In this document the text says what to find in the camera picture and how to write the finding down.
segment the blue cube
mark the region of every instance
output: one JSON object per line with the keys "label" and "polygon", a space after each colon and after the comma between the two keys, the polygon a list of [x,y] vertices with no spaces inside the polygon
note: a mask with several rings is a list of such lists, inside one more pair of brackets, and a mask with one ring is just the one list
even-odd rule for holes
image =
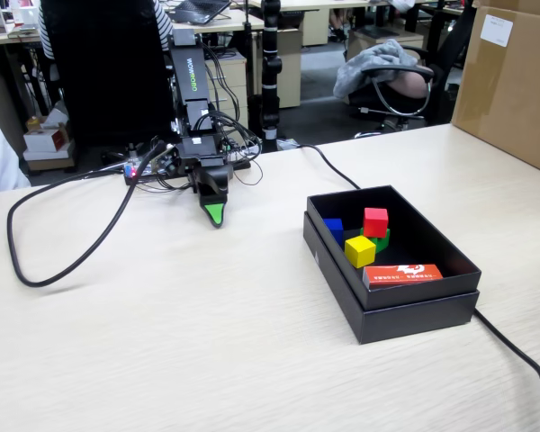
{"label": "blue cube", "polygon": [[334,236],[336,242],[343,247],[344,246],[344,227],[342,227],[341,219],[325,219],[324,223]]}

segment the laptop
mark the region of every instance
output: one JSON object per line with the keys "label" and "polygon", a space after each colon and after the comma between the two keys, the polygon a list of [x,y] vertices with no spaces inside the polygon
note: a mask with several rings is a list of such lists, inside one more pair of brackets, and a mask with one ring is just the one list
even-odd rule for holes
{"label": "laptop", "polygon": [[230,0],[184,0],[168,16],[177,23],[203,25],[230,6]]}

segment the chair backrest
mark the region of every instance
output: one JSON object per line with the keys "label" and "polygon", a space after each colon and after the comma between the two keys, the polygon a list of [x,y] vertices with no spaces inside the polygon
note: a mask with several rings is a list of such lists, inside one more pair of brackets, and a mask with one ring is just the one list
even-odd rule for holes
{"label": "chair backrest", "polygon": [[430,61],[444,71],[443,79],[445,83],[448,74],[450,73],[450,69],[452,69],[452,66],[464,50],[464,47],[467,47],[470,42],[474,17],[476,16],[476,9],[472,4],[473,0],[466,0],[464,10],[458,17],[454,28],[450,31],[448,36],[446,36],[442,46]]}
{"label": "chair backrest", "polygon": [[437,124],[437,122],[440,122],[441,110],[444,109],[442,101],[448,76],[464,48],[470,43],[474,17],[476,16],[476,9],[472,4],[473,0],[466,0],[464,10],[458,17],[454,28],[450,31],[448,36],[446,36],[446,39],[436,55],[429,59],[429,66],[435,70],[435,72],[436,70],[439,70],[441,76],[439,80],[432,85],[430,101],[425,110],[424,116],[426,117],[428,124]]}
{"label": "chair backrest", "polygon": [[150,140],[174,117],[152,0],[42,0],[78,146]]}

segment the red cube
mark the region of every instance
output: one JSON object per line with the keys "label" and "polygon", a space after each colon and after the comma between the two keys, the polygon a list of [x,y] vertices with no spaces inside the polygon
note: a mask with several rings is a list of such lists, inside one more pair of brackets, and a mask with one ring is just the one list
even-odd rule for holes
{"label": "red cube", "polygon": [[364,209],[364,236],[377,237],[383,239],[386,237],[388,229],[388,212],[386,209]]}

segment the black box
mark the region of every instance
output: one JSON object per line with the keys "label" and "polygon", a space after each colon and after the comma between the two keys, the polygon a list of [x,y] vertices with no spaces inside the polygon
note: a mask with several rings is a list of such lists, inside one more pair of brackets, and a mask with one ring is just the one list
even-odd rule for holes
{"label": "black box", "polygon": [[[364,208],[388,210],[390,245],[375,265],[436,264],[444,279],[368,289],[323,219],[341,219],[345,239],[359,235]],[[391,186],[308,198],[304,238],[360,343],[470,321],[482,272]]]}

